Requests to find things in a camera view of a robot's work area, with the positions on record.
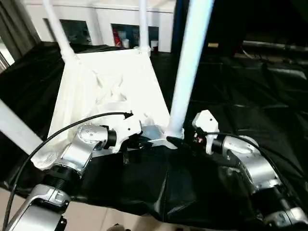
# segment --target black plastic sheet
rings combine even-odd
[[[75,52],[111,51],[107,46],[73,46]],[[168,108],[171,108],[177,56],[151,57]],[[54,43],[41,43],[0,75],[0,98],[45,139],[61,81],[64,63]],[[205,57],[200,63],[187,119],[186,139],[196,113],[208,109],[220,131],[251,136],[308,173],[308,83],[306,70],[297,65],[267,64],[254,60]],[[26,158],[0,134],[0,179],[11,185]],[[308,207],[307,184],[284,160],[266,152],[282,173],[291,192]],[[239,176],[201,154],[166,147],[94,158],[75,201],[109,206],[121,211],[151,214],[158,220],[214,229],[260,229]],[[29,164],[18,192],[26,196],[44,173]]]

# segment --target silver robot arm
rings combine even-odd
[[[82,125],[72,142],[62,151],[42,184],[37,185],[10,221],[6,231],[64,231],[63,217],[71,201],[70,193],[83,176],[92,152],[108,149],[117,153],[123,141],[141,133],[140,121],[131,116],[110,130],[97,125]]]
[[[198,113],[192,124],[205,134],[219,132],[218,122],[208,110]],[[254,139],[241,137],[258,146]],[[278,229],[308,227],[306,214],[290,198],[273,166],[256,147],[235,137],[214,134],[204,138],[195,133],[194,141],[205,144],[208,155],[216,152],[236,163],[251,195],[252,204],[261,213],[265,225]]]

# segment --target floor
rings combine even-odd
[[[9,198],[9,192],[0,188],[0,230],[4,218],[5,207]],[[24,199],[15,196],[11,216],[15,214]],[[111,228],[115,224],[123,225],[131,231],[176,231],[181,229],[189,231],[189,227],[162,223],[152,217],[139,217],[129,213],[123,213],[116,209],[97,207],[82,203],[71,202],[64,216],[67,219],[65,231],[116,231]]]

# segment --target white pole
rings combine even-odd
[[[166,135],[184,138],[183,124],[192,94],[214,0],[190,0],[170,122]]]
[[[147,0],[139,0],[139,32],[140,32],[139,48],[141,52],[146,52],[150,55],[151,48],[149,45]]]
[[[51,28],[53,30],[53,33],[58,41],[58,44],[61,49],[61,55],[63,60],[67,60],[69,58],[74,58],[75,53],[73,49],[70,47],[68,39],[65,35],[65,32],[62,28],[62,25],[60,23],[60,20],[58,19],[57,15],[54,12],[53,6],[50,3],[50,0],[43,0],[43,4],[45,7],[45,10],[48,15],[49,23],[51,25]]]
[[[28,155],[42,140],[0,100],[0,131]]]

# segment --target white cabinet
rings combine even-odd
[[[113,28],[124,28],[130,44],[131,31],[139,30],[139,0],[51,0],[70,42],[114,46]],[[42,41],[54,41],[42,0],[24,0]],[[147,0],[150,40],[158,50],[170,52],[176,0]]]
[[[47,13],[41,4],[28,4],[26,9],[42,41],[54,41],[51,30],[48,27]],[[91,45],[103,44],[102,35],[98,29],[98,21],[94,8],[76,6],[54,6],[54,10],[59,17],[66,35],[70,42],[76,40],[81,43]],[[73,30],[78,31],[77,38],[74,37]]]

